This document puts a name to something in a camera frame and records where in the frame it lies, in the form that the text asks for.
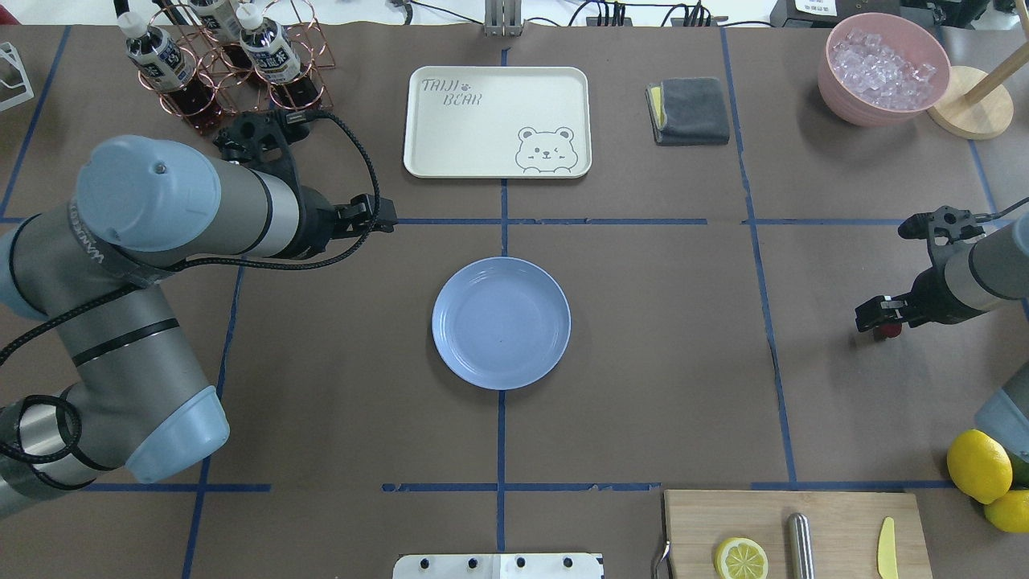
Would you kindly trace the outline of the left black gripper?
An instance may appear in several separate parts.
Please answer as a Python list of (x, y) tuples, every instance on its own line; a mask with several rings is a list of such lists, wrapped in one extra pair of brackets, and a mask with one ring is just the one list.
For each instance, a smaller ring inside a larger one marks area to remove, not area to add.
[[(332, 203), (301, 182), (293, 144), (311, 132), (314, 121), (334, 122), (363, 156), (371, 177), (372, 192), (346, 203)], [(335, 259), (356, 253), (372, 233), (393, 233), (398, 224), (396, 205), (379, 198), (379, 184), (371, 159), (345, 122), (325, 110), (274, 109), (243, 113), (218, 131), (214, 146), (222, 160), (249, 170), (267, 194), (267, 224), (260, 238), (243, 251), (246, 257), (269, 260), (312, 260), (331, 241), (352, 239), (353, 244)]]

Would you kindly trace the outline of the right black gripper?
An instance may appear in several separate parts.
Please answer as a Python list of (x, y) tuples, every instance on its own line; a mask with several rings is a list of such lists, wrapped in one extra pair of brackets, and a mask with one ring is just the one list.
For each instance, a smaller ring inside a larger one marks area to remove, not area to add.
[(982, 309), (968, 305), (956, 295), (957, 287), (945, 280), (945, 267), (958, 264), (973, 248), (970, 240), (984, 234), (982, 224), (986, 214), (941, 206), (933, 212), (912, 214), (898, 227), (904, 240), (925, 240), (929, 249), (930, 267), (916, 276), (910, 292), (899, 297), (873, 297), (855, 307), (857, 332), (871, 332), (884, 323), (922, 326), (927, 322), (956, 325), (977, 318)]

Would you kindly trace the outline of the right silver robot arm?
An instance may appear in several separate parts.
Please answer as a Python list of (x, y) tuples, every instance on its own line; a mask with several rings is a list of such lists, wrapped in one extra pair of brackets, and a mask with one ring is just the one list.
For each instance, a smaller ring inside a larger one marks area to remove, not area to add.
[(989, 228), (1002, 214), (949, 205), (908, 217), (897, 234), (924, 242), (929, 267), (900, 294), (879, 294), (854, 307), (859, 332), (890, 327), (975, 325), (1008, 310), (1025, 315), (1028, 293), (1028, 228), (1022, 214)]

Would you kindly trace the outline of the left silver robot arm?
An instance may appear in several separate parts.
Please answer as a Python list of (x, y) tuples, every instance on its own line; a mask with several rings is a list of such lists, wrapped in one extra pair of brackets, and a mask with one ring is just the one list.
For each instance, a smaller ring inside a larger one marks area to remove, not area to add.
[(47, 332), (80, 379), (2, 407), (2, 516), (83, 490), (126, 468), (150, 484), (227, 442), (215, 385), (161, 284), (201, 266), (304, 272), (332, 240), (356, 247), (396, 226), (370, 155), (345, 135), (372, 192), (346, 204), (301, 186), (290, 146), (325, 110), (246, 113), (215, 140), (219, 158), (172, 140), (122, 135), (93, 148), (69, 201), (2, 236), (2, 303), (33, 327), (9, 359)]

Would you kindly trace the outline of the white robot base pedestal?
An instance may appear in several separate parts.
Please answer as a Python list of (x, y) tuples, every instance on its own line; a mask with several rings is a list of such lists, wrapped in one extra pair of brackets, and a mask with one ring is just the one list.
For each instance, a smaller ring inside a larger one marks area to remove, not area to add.
[(604, 578), (603, 556), (588, 552), (409, 554), (393, 578)]

